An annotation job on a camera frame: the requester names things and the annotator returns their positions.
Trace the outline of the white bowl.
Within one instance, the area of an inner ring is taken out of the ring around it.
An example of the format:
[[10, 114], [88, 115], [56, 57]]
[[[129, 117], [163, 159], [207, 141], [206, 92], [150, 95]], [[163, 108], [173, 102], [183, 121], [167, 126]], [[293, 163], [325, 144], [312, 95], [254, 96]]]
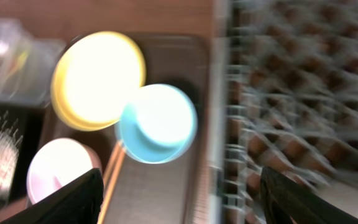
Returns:
[[97, 153], [71, 138], [46, 143], [32, 159], [27, 172], [27, 195], [32, 205], [93, 168], [102, 169]]

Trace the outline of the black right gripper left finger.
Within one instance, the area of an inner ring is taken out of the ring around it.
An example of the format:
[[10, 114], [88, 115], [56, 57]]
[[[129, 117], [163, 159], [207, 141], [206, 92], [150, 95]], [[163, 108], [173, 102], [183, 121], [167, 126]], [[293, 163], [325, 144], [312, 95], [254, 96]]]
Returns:
[[94, 168], [0, 224], [97, 224], [104, 184]]

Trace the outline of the yellow plate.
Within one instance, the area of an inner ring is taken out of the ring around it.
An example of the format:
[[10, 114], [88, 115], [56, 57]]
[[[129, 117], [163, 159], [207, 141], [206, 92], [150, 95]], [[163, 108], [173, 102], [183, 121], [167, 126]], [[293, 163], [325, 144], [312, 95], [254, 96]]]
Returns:
[[145, 78], [145, 58], [132, 38], [94, 32], [76, 39], [60, 57], [50, 84], [51, 104], [67, 126], [97, 131], [119, 121]]

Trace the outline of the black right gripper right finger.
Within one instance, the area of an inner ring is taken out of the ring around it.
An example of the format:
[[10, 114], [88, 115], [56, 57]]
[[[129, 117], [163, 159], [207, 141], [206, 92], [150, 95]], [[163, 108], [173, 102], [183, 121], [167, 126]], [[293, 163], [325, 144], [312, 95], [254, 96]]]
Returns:
[[268, 224], [358, 224], [343, 212], [271, 167], [260, 175], [260, 196]]

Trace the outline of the light blue bowl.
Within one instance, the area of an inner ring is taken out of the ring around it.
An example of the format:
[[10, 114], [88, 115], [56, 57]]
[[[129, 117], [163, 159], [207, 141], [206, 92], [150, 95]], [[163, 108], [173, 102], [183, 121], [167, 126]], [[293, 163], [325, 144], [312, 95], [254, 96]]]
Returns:
[[153, 84], [143, 86], [129, 98], [114, 129], [129, 157], [146, 164], [163, 164], [190, 148], [198, 117], [184, 91]]

